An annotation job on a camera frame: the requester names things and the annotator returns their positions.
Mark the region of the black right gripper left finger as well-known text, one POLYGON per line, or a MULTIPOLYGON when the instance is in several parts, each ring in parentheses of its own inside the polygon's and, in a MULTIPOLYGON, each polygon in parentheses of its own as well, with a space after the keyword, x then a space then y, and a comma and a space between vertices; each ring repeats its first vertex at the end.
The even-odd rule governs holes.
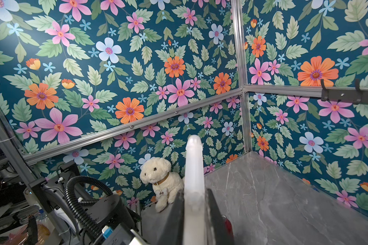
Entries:
POLYGON ((166 222, 162 228, 156 245, 182 245, 184 234, 185 199, 184 191, 180 190, 172 204, 166 222))

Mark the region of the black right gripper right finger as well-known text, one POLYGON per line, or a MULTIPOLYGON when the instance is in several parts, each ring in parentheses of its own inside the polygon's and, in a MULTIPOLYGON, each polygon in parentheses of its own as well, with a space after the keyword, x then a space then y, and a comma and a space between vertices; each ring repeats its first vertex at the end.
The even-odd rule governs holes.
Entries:
POLYGON ((234 245, 234 237, 229 233, 226 219, 221 214, 214 194, 207 188, 205 192, 205 223, 207 245, 234 245))

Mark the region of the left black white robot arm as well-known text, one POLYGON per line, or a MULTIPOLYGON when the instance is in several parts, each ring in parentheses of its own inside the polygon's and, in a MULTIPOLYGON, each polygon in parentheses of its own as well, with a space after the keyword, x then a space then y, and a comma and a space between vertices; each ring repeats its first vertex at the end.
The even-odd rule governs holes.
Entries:
POLYGON ((70 173, 39 178, 29 188, 68 245, 75 237, 82 245, 102 245, 115 229, 124 234, 140 230, 139 212, 93 177, 70 173))

